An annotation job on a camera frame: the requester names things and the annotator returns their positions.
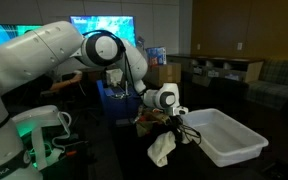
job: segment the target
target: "monitor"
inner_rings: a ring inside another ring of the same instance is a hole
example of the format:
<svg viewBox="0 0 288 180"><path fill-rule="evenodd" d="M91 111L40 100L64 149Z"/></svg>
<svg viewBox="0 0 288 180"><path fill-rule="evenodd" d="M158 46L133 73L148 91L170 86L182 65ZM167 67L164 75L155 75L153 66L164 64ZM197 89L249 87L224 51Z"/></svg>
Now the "monitor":
<svg viewBox="0 0 288 180"><path fill-rule="evenodd" d="M81 34L93 30L107 30L136 46L133 16L70 16L70 21Z"/></svg>
<svg viewBox="0 0 288 180"><path fill-rule="evenodd" d="M0 24L0 45L24 34L28 30L34 30L41 25L15 25L15 24Z"/></svg>

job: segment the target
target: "couch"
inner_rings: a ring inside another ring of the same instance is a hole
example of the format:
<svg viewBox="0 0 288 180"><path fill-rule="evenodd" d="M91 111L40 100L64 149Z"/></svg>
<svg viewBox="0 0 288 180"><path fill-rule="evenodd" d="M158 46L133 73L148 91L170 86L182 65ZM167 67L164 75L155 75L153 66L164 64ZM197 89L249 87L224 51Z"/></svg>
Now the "couch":
<svg viewBox="0 0 288 180"><path fill-rule="evenodd" d="M288 99L288 60L266 60L258 81L249 83L246 98L281 110Z"/></svg>

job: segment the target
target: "white plastic bin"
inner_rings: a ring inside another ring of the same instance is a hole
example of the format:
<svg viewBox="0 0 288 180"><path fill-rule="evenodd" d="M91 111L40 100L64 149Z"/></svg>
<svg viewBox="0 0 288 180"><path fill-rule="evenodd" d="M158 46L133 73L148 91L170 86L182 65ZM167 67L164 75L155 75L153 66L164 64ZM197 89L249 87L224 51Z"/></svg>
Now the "white plastic bin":
<svg viewBox="0 0 288 180"><path fill-rule="evenodd" d="M264 137L216 109L192 111L181 118L201 133L200 147L218 167L258 157L268 145Z"/></svg>

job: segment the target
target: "wooden cabinet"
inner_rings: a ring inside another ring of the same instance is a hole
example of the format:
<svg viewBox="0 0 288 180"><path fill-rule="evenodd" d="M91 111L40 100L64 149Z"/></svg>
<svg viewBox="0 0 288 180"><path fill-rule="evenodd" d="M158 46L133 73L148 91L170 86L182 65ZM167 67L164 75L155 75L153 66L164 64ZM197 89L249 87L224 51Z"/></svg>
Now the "wooden cabinet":
<svg viewBox="0 0 288 180"><path fill-rule="evenodd" d="M182 64L182 72L192 75L192 83L208 86L212 77L243 82L258 79L263 59L214 57L189 54L167 55L168 62Z"/></svg>

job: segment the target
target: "white cloth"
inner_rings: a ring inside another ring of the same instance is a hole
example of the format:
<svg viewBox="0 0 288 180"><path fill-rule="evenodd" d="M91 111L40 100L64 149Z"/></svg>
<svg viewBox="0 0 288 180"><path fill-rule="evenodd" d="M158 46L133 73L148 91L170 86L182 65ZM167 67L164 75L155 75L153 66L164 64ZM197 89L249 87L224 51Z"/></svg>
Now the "white cloth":
<svg viewBox="0 0 288 180"><path fill-rule="evenodd" d="M175 135L170 131L157 137L155 142L148 148L147 155L158 167L163 167L167 165L167 155L175 147Z"/></svg>

